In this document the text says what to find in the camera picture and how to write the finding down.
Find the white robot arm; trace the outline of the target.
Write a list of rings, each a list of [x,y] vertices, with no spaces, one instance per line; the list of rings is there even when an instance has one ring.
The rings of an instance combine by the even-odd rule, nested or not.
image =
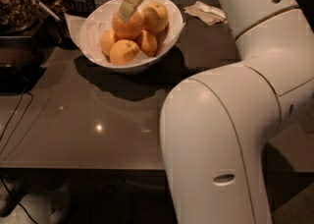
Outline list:
[[[314,33],[295,0],[219,0],[239,62],[168,94],[160,141],[179,224],[272,224],[265,142],[313,102]]]

